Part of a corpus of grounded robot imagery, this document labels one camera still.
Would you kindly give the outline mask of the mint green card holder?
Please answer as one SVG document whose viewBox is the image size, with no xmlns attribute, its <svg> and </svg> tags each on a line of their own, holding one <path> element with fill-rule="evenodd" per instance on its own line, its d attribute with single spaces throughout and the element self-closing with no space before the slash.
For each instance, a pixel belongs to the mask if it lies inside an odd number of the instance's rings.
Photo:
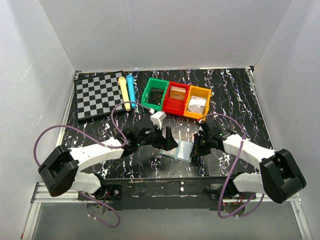
<svg viewBox="0 0 320 240">
<path fill-rule="evenodd" d="M 179 161 L 190 163 L 191 158 L 191 152 L 193 149 L 194 144 L 192 142 L 182 141 L 178 140 L 178 147 L 165 151 L 160 150 L 159 153 L 163 156 L 170 157 Z"/>
</svg>

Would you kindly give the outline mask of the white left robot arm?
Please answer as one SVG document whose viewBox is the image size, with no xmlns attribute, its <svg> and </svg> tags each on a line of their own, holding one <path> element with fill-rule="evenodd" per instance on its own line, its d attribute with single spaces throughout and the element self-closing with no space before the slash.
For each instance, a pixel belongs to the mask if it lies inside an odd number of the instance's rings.
<svg viewBox="0 0 320 240">
<path fill-rule="evenodd" d="M 117 160 L 135 153 L 141 146 L 170 151 L 179 145 L 172 136 L 171 128 L 166 128 L 166 135 L 156 125 L 139 131 L 126 129 L 104 142 L 78 148 L 57 146 L 39 166 L 41 176 L 49 194 L 58 197 L 69 190 L 85 192 L 95 200 L 106 196 L 106 183 L 94 174 L 84 170 L 110 160 Z"/>
</svg>

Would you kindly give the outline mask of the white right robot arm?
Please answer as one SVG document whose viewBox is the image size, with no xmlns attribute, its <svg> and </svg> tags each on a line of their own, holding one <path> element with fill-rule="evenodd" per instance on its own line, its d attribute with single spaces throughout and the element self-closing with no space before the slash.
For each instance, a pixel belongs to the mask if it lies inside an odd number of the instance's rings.
<svg viewBox="0 0 320 240">
<path fill-rule="evenodd" d="M 200 120 L 198 126 L 191 157 L 206 156 L 212 149 L 216 149 L 239 156 L 259 170 L 259 173 L 233 174 L 225 188 L 230 198 L 237 199 L 244 193 L 259 193 L 281 204 L 307 186 L 300 168 L 288 150 L 275 151 L 242 139 L 233 130 L 222 130 L 215 119 Z"/>
</svg>

